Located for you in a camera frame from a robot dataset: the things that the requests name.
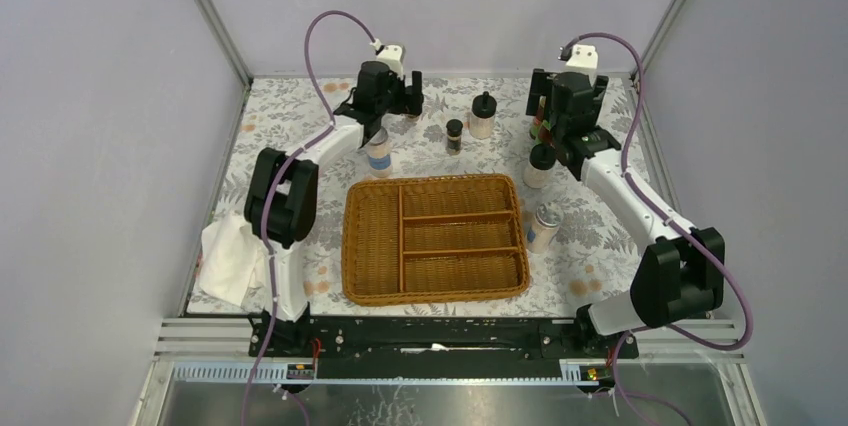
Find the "small dark spice jar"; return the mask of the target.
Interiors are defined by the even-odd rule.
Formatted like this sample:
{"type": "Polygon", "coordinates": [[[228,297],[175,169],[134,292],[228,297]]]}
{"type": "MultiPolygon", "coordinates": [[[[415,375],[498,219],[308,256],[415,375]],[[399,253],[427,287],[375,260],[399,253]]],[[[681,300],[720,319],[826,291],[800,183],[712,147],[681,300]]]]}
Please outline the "small dark spice jar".
{"type": "Polygon", "coordinates": [[[464,123],[459,119],[450,119],[446,123],[446,151],[456,155],[462,148],[464,123]]]}

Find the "yellow cap sauce bottle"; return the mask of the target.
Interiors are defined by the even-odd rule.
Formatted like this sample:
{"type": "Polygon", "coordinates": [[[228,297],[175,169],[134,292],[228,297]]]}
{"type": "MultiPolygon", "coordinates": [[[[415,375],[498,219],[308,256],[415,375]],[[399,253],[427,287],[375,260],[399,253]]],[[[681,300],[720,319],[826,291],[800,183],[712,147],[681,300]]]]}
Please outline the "yellow cap sauce bottle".
{"type": "Polygon", "coordinates": [[[543,125],[544,120],[544,109],[546,105],[546,97],[540,96],[536,108],[536,112],[534,114],[532,123],[529,128],[529,136],[534,141],[539,141],[540,129],[543,125]]]}

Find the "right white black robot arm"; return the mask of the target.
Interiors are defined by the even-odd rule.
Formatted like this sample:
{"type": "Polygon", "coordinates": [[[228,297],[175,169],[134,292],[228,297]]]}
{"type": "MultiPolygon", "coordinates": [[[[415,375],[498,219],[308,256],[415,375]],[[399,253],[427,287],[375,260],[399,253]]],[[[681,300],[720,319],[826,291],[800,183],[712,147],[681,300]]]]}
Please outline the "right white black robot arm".
{"type": "Polygon", "coordinates": [[[607,85],[605,76],[535,69],[526,106],[527,115],[541,119],[546,157],[602,199],[641,256],[627,291],[578,310],[573,342],[589,358],[607,351],[613,335],[667,326],[714,310],[724,299],[715,264],[724,256],[722,236],[695,227],[626,171],[622,145],[598,124],[607,85]]]}

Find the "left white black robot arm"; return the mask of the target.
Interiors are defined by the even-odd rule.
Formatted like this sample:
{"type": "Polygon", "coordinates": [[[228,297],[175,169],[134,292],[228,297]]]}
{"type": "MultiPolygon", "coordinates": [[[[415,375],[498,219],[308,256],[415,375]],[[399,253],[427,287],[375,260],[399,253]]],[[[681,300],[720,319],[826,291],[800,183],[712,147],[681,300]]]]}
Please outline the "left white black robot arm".
{"type": "Polygon", "coordinates": [[[243,215],[268,253],[264,310],[281,320],[271,341],[285,356],[301,355],[310,343],[308,327],[298,322],[308,309],[299,249],[317,216],[321,168],[367,145],[385,115],[421,115],[423,102],[420,71],[412,71],[407,84],[387,64],[365,61],[350,98],[331,112],[328,126],[302,145],[266,147],[257,155],[243,215]]]}

